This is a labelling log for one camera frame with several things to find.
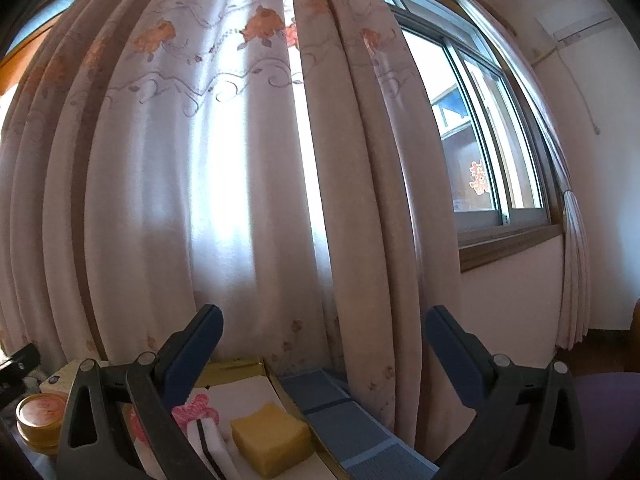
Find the pink flower cloth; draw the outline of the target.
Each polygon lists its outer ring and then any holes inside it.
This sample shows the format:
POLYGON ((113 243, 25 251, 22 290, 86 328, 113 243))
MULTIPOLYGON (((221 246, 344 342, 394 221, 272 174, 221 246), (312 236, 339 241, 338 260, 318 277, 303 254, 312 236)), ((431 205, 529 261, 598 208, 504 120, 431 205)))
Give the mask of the pink flower cloth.
POLYGON ((198 419, 210 418, 216 425, 220 422, 219 413, 209 405, 209 397, 206 392, 199 392, 186 404, 175 406, 171 409, 171 415, 184 434, 186 434, 186 427, 190 422, 195 422, 198 419))

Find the white melamine sponge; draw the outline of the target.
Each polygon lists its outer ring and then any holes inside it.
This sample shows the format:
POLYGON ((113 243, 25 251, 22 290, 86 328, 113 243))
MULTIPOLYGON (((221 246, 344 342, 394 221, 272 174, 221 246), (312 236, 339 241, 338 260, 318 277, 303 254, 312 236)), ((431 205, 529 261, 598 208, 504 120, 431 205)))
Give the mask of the white melamine sponge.
POLYGON ((192 420, 186 425, 186 437, 215 479, 241 480, 224 438, 212 418, 192 420))

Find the yellow sponge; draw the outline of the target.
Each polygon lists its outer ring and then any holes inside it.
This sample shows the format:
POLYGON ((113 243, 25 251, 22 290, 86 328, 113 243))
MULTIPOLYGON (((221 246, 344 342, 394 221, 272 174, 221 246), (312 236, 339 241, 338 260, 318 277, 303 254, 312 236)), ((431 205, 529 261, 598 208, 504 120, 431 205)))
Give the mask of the yellow sponge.
POLYGON ((306 422, 274 403, 233 419, 230 427, 236 448, 262 478, 277 477, 314 454, 306 422))

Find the yellow tissue pack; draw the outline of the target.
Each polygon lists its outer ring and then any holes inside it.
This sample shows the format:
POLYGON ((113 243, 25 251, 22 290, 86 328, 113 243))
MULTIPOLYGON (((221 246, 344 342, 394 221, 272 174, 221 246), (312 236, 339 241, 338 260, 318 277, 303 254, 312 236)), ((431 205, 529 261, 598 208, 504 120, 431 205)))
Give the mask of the yellow tissue pack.
POLYGON ((39 385, 41 393, 51 393, 67 398, 73 388, 73 382, 82 360, 73 360, 50 375, 39 385))

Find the round gold pink tin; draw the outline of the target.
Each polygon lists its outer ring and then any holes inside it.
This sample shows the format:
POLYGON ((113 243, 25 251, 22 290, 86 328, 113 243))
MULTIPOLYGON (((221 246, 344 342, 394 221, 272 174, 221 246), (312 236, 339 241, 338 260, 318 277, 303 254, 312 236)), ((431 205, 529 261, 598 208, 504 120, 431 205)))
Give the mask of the round gold pink tin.
POLYGON ((26 396, 15 409, 18 434, 33 451, 53 456, 58 444, 66 409, 66 399, 55 393, 26 396))

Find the purple chair seat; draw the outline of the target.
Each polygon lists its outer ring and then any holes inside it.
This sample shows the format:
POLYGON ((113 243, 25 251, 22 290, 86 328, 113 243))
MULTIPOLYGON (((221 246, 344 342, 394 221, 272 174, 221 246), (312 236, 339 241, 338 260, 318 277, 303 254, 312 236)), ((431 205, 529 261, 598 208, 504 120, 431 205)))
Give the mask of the purple chair seat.
POLYGON ((574 379, 584 425, 588 479, 640 479, 639 374, 574 379))

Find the tied-back curtain bundle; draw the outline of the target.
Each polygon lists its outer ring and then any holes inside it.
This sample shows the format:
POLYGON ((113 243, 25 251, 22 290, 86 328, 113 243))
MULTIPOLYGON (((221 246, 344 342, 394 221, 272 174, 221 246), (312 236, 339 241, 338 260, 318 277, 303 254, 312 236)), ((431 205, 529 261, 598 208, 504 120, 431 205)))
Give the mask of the tied-back curtain bundle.
POLYGON ((563 285, 555 344, 570 350, 587 335, 591 318, 591 275, 587 232, 573 190, 563 192, 563 285))

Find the gold tray box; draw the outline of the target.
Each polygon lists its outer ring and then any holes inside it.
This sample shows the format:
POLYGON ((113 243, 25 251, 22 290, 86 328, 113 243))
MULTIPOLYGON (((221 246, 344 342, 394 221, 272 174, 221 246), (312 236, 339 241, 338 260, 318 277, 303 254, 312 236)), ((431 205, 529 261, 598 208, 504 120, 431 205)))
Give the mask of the gold tray box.
MULTIPOLYGON (((230 422, 233 419, 257 412, 266 403, 274 403, 288 414, 303 420, 299 409, 284 393, 277 378, 262 361, 241 360, 214 363, 206 365, 201 377, 198 378, 195 387, 183 404, 191 401, 199 392, 208 394, 209 405, 219 413, 220 422, 217 427, 226 442, 241 479, 265 479, 254 471, 236 448, 231 435, 230 422)), ((133 408, 130 410, 130 415, 130 422, 127 424, 134 432, 134 448, 144 471, 152 479, 167 479, 153 455, 146 437, 143 437, 144 432, 137 416, 134 416, 133 408)), ((312 430, 311 434, 312 442, 314 442, 314 454, 273 479, 350 479, 346 471, 337 463, 312 430)))

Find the blue plaid tablecloth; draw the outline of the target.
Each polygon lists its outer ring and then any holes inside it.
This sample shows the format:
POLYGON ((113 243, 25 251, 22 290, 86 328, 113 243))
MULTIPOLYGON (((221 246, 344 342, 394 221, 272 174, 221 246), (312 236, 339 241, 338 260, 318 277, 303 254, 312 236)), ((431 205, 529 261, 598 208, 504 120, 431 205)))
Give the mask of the blue plaid tablecloth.
POLYGON ((371 416, 340 378, 312 370, 283 377, 281 385, 349 478, 435 477, 438 467, 371 416))

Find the pink floral curtain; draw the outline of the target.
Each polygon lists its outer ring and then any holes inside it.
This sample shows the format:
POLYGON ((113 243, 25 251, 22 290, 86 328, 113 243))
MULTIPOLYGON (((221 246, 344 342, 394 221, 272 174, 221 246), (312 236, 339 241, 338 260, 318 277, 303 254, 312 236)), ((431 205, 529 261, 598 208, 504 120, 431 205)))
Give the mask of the pink floral curtain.
POLYGON ((442 141, 383 0, 77 0, 1 131, 1 342, 331 367, 436 456, 460 406, 421 320, 461 306, 442 141))

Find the window with metal frame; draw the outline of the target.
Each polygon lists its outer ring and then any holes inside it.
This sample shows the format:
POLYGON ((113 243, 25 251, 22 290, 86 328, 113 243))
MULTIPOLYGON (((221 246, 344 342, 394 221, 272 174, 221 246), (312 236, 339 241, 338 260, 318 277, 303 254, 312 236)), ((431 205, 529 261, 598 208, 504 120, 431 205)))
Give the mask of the window with metal frame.
POLYGON ((454 0, 383 0, 420 73, 469 271, 562 232, 551 157, 506 60, 454 0))

